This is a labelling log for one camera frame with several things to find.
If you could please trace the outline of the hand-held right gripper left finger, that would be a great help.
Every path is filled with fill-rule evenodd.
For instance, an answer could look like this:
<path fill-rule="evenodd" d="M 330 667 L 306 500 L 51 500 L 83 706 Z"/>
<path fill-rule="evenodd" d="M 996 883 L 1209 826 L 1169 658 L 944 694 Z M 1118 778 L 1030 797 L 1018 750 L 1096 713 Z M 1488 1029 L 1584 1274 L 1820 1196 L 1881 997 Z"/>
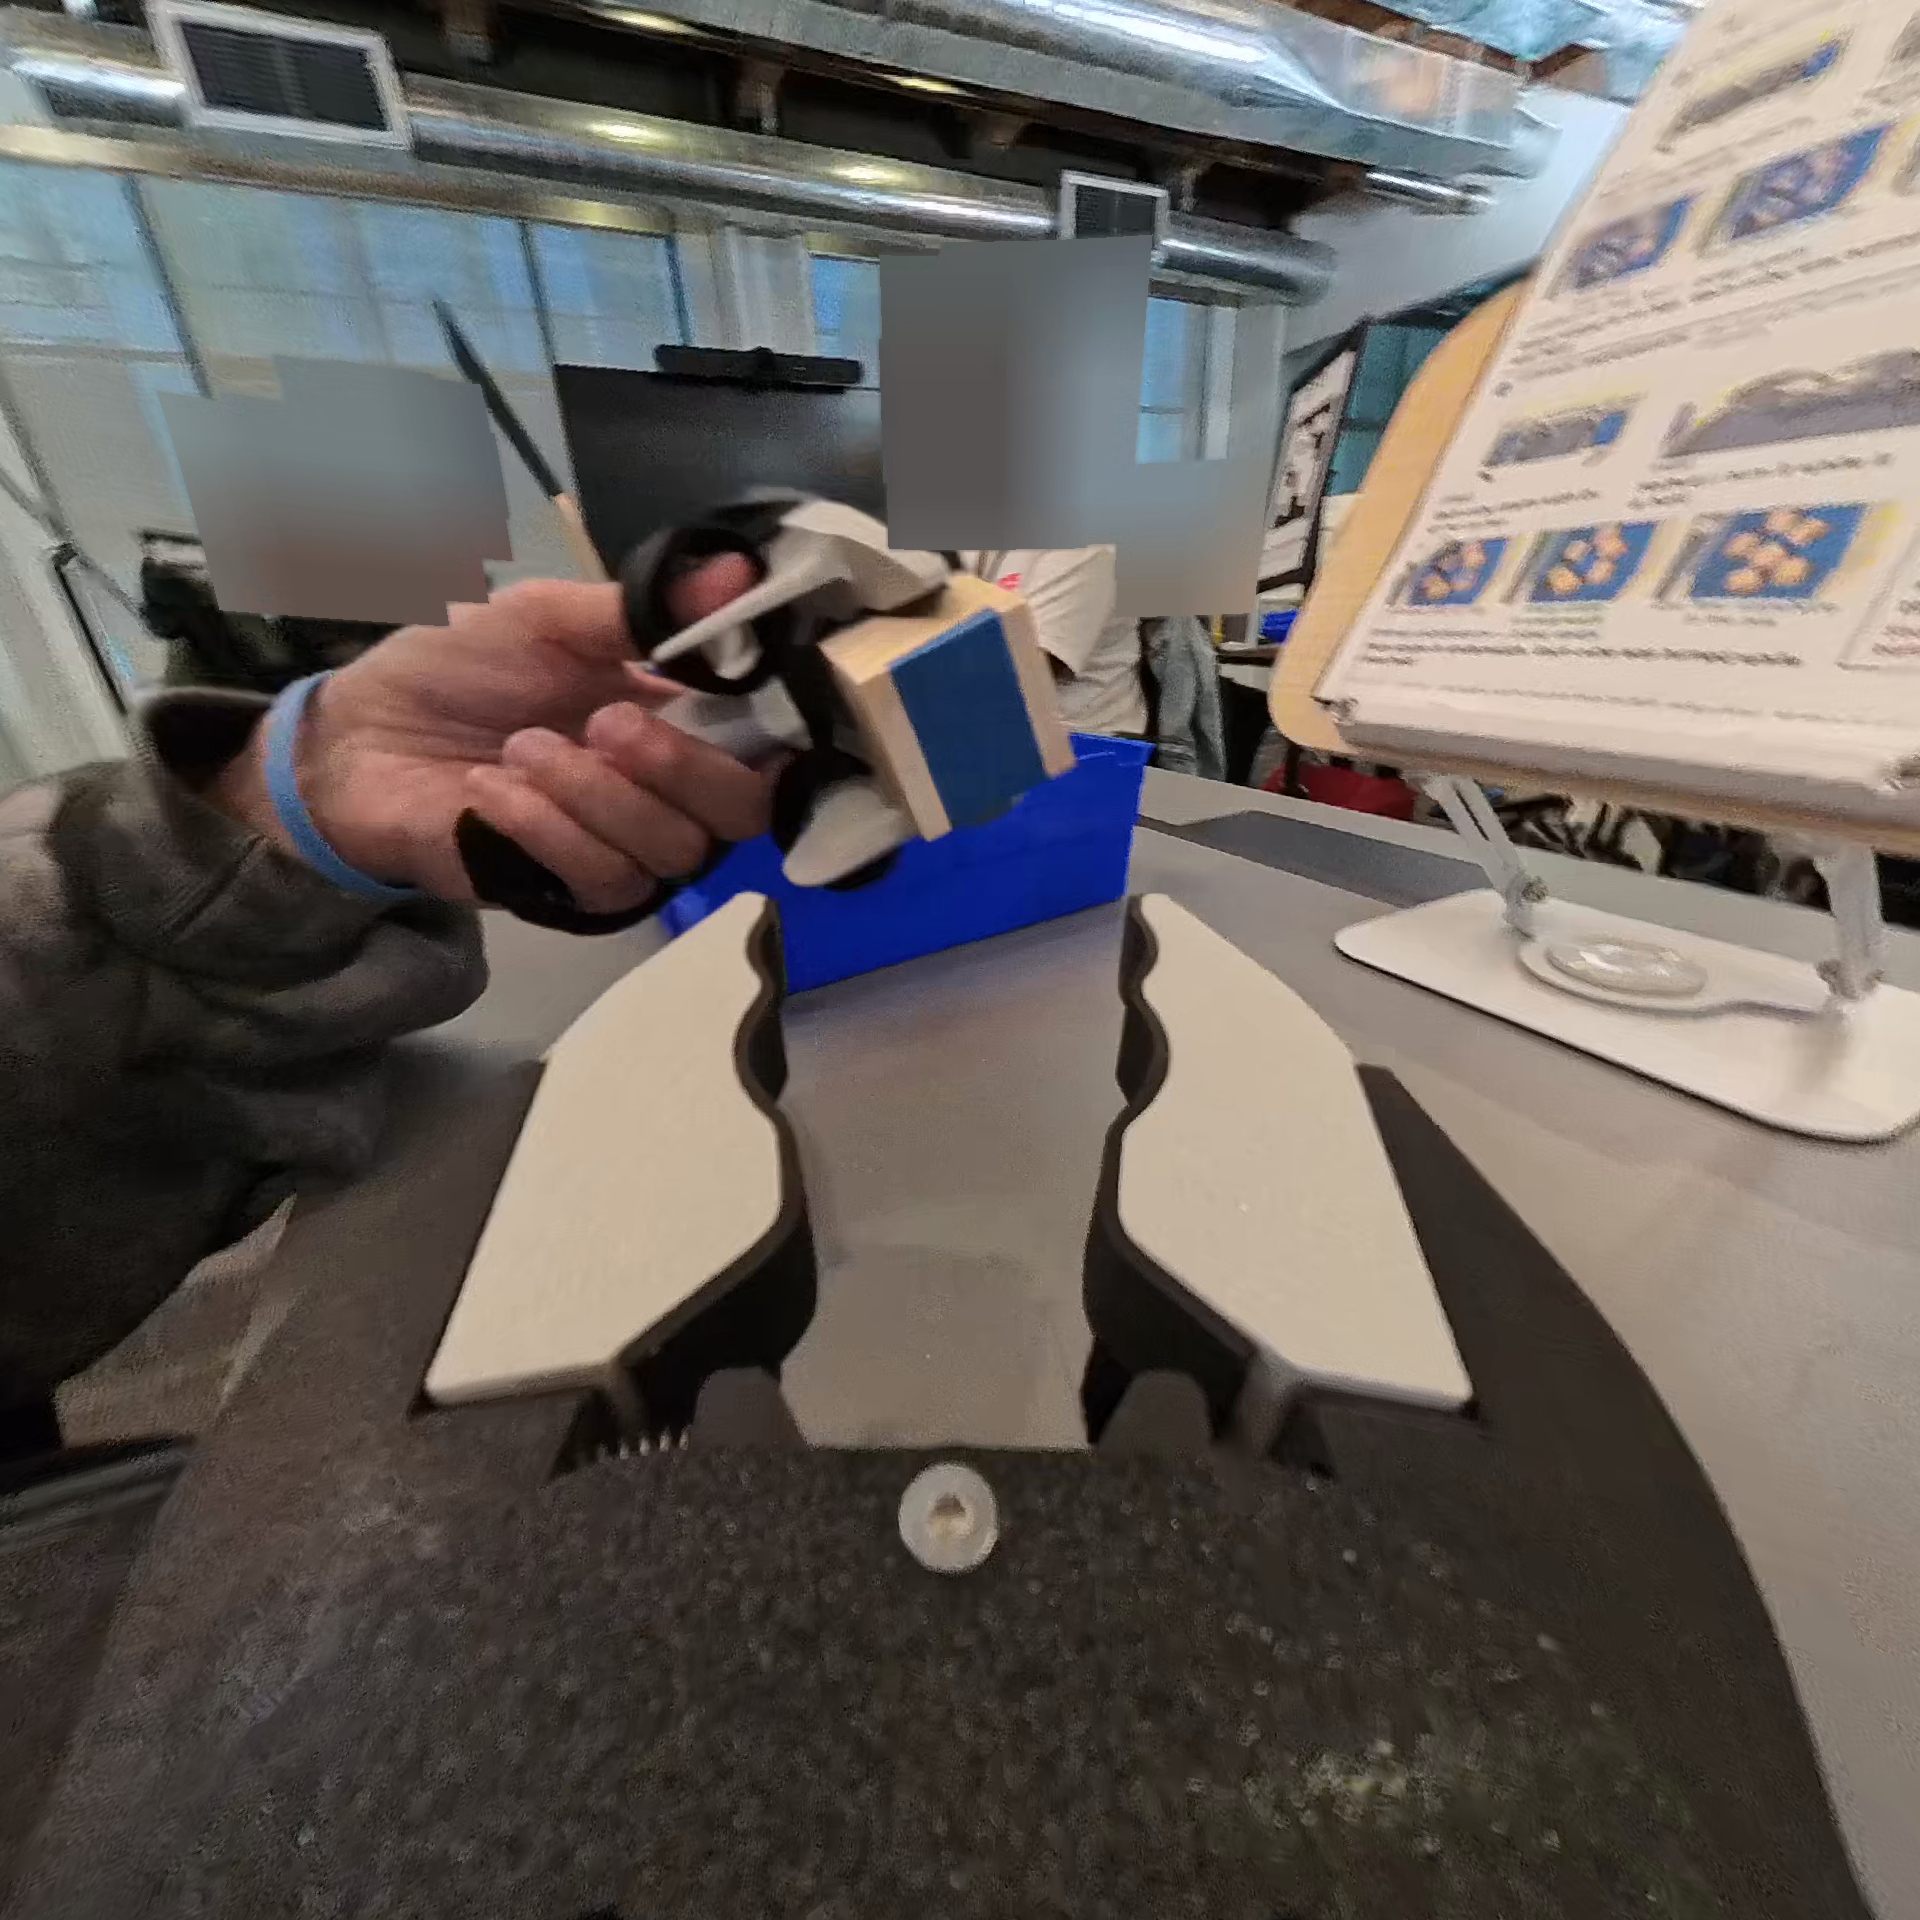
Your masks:
<path fill-rule="evenodd" d="M 782 922 L 740 894 L 547 1052 L 422 1404 L 584 1395 L 637 1454 L 689 1446 L 713 1384 L 780 1390 L 818 1306 L 784 1088 Z"/>

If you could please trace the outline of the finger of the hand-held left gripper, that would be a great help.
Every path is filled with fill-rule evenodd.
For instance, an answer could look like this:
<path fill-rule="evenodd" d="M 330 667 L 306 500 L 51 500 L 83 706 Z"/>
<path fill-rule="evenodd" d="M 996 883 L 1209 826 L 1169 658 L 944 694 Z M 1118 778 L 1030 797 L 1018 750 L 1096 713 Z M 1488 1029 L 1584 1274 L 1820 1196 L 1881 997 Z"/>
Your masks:
<path fill-rule="evenodd" d="M 800 890 L 857 890 L 885 876 L 916 826 L 850 753 L 798 753 L 776 779 L 772 840 Z"/>
<path fill-rule="evenodd" d="M 892 616 L 953 577 L 939 552 L 892 547 L 885 524 L 840 500 L 788 500 L 780 516 L 780 573 L 794 571 L 784 605 L 826 618 Z"/>

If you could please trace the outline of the wooden cube with blue stripe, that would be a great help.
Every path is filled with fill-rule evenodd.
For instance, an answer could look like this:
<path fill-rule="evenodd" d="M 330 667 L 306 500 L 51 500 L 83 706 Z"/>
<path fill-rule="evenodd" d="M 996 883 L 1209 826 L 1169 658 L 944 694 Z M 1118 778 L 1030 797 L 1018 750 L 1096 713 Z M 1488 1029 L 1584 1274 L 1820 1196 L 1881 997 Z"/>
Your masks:
<path fill-rule="evenodd" d="M 922 608 L 821 640 L 832 691 L 924 842 L 996 821 L 1075 769 L 1026 602 L 955 573 Z"/>

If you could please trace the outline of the person's left forearm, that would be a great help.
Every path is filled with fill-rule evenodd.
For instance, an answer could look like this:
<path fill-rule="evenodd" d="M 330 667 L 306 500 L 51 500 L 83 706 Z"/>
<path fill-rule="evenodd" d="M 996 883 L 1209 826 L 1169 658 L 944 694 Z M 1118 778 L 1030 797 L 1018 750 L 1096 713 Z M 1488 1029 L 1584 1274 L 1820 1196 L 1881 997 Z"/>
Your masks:
<path fill-rule="evenodd" d="M 5 796 L 5 1411 L 364 1169 L 389 1048 L 490 982 L 469 908 L 354 896 L 210 802 L 267 713 L 169 691 L 130 757 Z"/>

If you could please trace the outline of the person's left hand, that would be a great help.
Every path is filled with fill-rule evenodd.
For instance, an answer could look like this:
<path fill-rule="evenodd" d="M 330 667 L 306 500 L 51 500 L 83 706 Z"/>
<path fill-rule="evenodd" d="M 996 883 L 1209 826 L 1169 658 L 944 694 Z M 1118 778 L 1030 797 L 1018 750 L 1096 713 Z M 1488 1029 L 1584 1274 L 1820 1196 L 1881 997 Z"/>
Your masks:
<path fill-rule="evenodd" d="M 452 902 L 472 812 L 589 915 L 646 906 L 771 824 L 771 766 L 660 717 L 613 582 L 518 582 L 331 674 L 296 737 L 300 797 L 354 870 Z"/>

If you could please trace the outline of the black display screen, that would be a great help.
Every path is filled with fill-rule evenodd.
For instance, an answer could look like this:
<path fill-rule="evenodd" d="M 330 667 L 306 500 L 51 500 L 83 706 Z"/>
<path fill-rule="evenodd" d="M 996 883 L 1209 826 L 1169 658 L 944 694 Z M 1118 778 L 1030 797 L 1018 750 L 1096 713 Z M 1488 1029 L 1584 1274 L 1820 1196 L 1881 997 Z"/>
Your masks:
<path fill-rule="evenodd" d="M 660 345 L 651 371 L 555 366 L 555 389 L 609 571 L 660 529 L 768 489 L 888 514 L 880 394 L 854 358 Z"/>

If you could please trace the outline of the thin wooden board stand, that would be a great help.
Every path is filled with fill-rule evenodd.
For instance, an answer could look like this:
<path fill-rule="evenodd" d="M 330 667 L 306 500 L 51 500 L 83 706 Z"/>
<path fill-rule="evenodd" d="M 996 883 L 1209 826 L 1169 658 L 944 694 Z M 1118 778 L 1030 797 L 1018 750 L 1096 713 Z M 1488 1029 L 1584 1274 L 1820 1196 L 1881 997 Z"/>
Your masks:
<path fill-rule="evenodd" d="M 609 568 L 597 553 L 593 537 L 585 529 L 585 516 L 579 502 L 571 498 L 569 486 L 561 480 L 553 464 L 544 458 L 534 434 L 515 411 L 505 390 L 501 390 L 496 378 L 483 362 L 481 352 L 469 340 L 467 329 L 458 322 L 451 306 L 435 297 L 433 312 L 440 322 L 440 332 L 449 356 L 458 372 L 477 390 L 481 403 L 492 418 L 499 436 L 513 448 L 517 461 L 528 472 L 531 480 L 534 483 L 537 491 L 541 494 L 547 508 L 552 510 L 561 537 L 568 547 L 568 555 L 571 558 L 576 571 L 593 581 L 605 582 Z"/>

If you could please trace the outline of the grey jacket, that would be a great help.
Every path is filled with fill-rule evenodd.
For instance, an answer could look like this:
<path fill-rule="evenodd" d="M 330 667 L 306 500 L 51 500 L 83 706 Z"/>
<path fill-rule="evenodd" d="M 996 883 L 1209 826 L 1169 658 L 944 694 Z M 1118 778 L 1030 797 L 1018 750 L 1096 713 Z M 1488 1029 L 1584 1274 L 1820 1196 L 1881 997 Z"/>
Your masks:
<path fill-rule="evenodd" d="M 1216 648 L 1201 616 L 1148 616 L 1138 622 L 1148 737 L 1164 746 L 1216 725 Z"/>

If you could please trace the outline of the red bag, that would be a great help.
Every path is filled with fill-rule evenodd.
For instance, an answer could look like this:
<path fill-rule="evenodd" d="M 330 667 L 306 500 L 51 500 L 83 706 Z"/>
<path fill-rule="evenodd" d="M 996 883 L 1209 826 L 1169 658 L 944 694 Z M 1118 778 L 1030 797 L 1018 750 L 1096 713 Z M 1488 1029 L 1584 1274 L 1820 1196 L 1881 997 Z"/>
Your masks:
<path fill-rule="evenodd" d="M 1422 796 L 1394 770 L 1288 748 L 1260 788 L 1288 801 L 1347 810 L 1394 824 L 1412 821 Z"/>

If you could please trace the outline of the white stand with wooden board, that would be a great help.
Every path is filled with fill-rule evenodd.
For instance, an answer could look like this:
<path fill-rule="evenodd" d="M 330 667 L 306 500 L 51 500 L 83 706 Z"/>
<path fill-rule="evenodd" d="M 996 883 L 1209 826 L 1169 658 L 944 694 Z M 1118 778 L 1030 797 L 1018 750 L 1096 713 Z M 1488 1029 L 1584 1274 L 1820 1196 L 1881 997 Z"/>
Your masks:
<path fill-rule="evenodd" d="M 1685 790 L 1673 778 L 1532 772 L 1434 753 L 1406 758 L 1353 744 L 1317 697 L 1532 274 L 1425 358 L 1281 652 L 1269 697 L 1277 729 L 1307 750 L 1417 779 L 1486 876 L 1480 891 L 1358 924 L 1334 947 L 1370 970 L 1768 1128 L 1833 1142 L 1902 1136 L 1915 1124 L 1918 1012 L 1915 992 L 1885 981 L 1876 856 L 1915 856 L 1918 778 L 1913 821 L 1835 819 Z M 1500 824 L 1497 790 L 1784 837 L 1813 857 L 1826 884 L 1833 949 L 1796 965 L 1556 899 Z"/>

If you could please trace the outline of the white air vent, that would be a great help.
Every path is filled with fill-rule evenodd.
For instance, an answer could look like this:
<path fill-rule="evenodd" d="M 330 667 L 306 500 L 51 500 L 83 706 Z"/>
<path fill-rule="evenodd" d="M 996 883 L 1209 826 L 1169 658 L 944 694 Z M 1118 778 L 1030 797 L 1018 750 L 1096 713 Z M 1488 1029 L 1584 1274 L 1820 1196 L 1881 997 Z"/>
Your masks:
<path fill-rule="evenodd" d="M 1157 182 L 1066 170 L 1059 180 L 1059 237 L 1134 237 L 1165 245 L 1169 193 Z"/>
<path fill-rule="evenodd" d="M 406 154 L 417 137 L 378 32 L 238 5 L 148 5 L 184 120 L 218 136 L 296 137 Z"/>

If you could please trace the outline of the black white marker sign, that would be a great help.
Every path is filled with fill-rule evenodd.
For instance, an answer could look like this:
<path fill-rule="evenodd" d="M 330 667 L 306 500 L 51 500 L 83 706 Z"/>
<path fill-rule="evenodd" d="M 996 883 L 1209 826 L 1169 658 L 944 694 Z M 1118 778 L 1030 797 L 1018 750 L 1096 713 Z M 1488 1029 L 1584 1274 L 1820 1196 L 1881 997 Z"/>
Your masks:
<path fill-rule="evenodd" d="M 1313 588 L 1329 478 L 1372 329 L 1370 320 L 1349 328 L 1288 394 L 1258 570 L 1260 593 Z"/>

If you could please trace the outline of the blue wristband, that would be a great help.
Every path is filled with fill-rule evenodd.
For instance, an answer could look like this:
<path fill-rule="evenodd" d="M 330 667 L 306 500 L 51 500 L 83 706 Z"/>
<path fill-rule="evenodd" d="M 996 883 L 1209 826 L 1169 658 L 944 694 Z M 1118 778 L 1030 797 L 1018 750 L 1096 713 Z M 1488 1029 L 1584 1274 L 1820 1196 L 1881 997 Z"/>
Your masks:
<path fill-rule="evenodd" d="M 344 859 L 317 827 L 314 812 L 304 801 L 300 784 L 304 722 L 308 717 L 308 706 L 323 694 L 330 682 L 331 672 L 326 669 L 292 682 L 274 694 L 273 706 L 262 717 L 262 726 L 259 731 L 259 769 L 273 824 L 284 835 L 292 857 L 344 894 L 378 906 L 417 900 L 417 890 L 368 876 Z"/>

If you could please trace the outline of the printed instruction sheet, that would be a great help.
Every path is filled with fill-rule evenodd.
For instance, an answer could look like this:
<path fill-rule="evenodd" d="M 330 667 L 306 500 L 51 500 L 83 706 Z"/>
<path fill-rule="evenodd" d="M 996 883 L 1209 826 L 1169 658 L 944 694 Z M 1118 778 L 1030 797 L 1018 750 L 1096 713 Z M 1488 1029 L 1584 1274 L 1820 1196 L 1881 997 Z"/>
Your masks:
<path fill-rule="evenodd" d="M 1915 819 L 1915 32 L 1697 17 L 1317 689 L 1353 744 Z"/>

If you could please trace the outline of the silver air duct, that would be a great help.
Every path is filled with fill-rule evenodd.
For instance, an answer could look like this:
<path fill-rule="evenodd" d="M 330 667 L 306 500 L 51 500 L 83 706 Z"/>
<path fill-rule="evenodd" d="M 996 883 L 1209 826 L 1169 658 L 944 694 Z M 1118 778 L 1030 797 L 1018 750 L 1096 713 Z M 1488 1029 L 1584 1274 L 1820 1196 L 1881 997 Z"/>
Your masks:
<path fill-rule="evenodd" d="M 660 234 L 672 220 L 877 249 L 1064 237 L 1061 196 L 905 160 L 452 80 L 400 89 L 398 148 L 200 125 L 141 40 L 5 12 L 5 158 L 153 180 Z"/>

